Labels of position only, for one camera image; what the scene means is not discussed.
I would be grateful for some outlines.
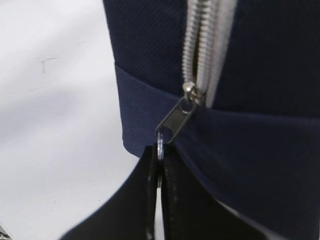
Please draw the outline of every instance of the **zipper slider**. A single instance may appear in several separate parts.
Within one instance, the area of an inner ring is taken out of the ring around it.
[[[164,143],[170,144],[196,111],[197,105],[203,101],[203,95],[192,81],[182,86],[184,97],[171,109],[166,117],[156,127],[157,136],[163,136]]]

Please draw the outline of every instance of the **white background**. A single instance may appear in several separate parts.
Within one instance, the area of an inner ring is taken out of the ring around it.
[[[0,0],[0,225],[56,240],[137,159],[122,145],[101,0]]]

